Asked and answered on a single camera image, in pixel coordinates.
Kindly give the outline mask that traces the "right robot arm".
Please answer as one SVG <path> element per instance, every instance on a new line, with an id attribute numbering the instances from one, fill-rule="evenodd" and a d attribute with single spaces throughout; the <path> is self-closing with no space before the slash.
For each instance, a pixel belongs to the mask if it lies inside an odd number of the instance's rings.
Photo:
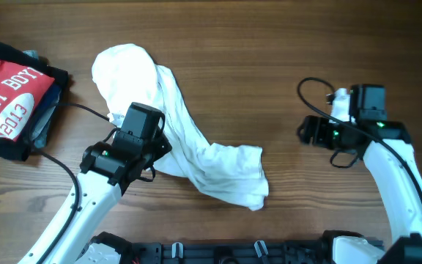
<path id="1" fill-rule="evenodd" d="M 326 263 L 422 263 L 422 177 L 405 126 L 389 121 L 385 88 L 357 84 L 327 97 L 331 114 L 317 109 L 297 128 L 304 144 L 351 153 L 377 185 L 390 224 L 387 250 L 355 232 L 326 231 L 317 252 Z"/>

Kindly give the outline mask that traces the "white t-shirt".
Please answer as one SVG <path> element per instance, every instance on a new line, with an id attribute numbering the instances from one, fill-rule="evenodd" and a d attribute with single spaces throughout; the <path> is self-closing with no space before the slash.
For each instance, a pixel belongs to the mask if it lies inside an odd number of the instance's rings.
<path id="1" fill-rule="evenodd" d="M 133 102 L 164 113 L 171 151 L 155 162 L 156 170 L 186 177 L 201 193 L 224 202 L 252 211 L 263 208 L 269 194 L 263 149 L 210 144 L 189 114 L 172 71 L 156 64 L 144 48 L 122 44 L 100 52 L 92 65 L 92 80 L 116 127 L 126 120 Z"/>

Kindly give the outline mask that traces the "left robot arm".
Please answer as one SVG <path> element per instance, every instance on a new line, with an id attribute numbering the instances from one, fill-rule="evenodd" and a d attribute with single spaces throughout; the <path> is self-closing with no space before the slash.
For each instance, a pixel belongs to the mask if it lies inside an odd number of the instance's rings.
<path id="1" fill-rule="evenodd" d="M 120 201 L 129 185 L 145 181 L 145 170 L 171 151 L 164 134 L 162 111 L 131 103 L 119 127 L 86 148 L 80 172 L 45 153 L 73 182 L 69 194 L 22 263 L 137 263 L 130 242 L 115 235 L 94 232 Z"/>

